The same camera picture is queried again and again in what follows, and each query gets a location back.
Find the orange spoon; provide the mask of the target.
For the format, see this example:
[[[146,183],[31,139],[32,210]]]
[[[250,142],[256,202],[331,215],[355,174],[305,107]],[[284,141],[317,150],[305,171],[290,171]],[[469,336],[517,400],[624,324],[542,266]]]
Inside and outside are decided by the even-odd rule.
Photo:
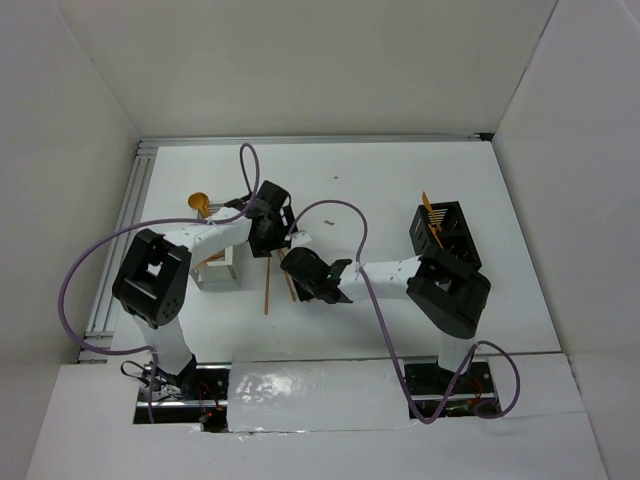
[[[208,217],[209,198],[203,192],[195,192],[188,197],[187,203],[193,210],[197,210],[203,217]]]

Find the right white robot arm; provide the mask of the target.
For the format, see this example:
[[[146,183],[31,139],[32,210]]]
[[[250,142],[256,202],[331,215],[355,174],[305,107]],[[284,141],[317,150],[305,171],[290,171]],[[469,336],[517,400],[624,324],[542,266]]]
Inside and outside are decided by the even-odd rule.
[[[490,281],[470,264],[440,247],[405,260],[359,264],[349,259],[327,264],[311,249],[292,249],[281,261],[303,301],[350,304],[373,292],[378,299],[412,301],[441,332],[436,379],[448,392],[471,379],[466,355],[476,338],[491,290]]]

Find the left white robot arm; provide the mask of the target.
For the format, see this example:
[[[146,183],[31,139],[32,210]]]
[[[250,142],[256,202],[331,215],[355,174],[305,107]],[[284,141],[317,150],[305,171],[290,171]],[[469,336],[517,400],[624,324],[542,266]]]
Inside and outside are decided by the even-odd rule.
[[[289,192],[265,181],[255,194],[229,201],[197,223],[164,234],[143,229],[135,235],[112,293],[153,348],[153,365],[172,397],[187,398],[197,387],[197,361],[178,319],[191,271],[244,243],[253,257],[269,257],[290,246],[293,220]]]

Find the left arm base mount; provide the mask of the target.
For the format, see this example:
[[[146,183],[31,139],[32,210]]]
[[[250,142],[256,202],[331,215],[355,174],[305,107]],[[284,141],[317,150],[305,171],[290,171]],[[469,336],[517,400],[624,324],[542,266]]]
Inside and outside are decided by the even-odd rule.
[[[125,360],[120,365],[120,373],[138,386],[135,425],[199,424],[208,433],[228,431],[230,372],[230,364],[198,365],[177,385],[160,371],[151,381],[150,364]]]

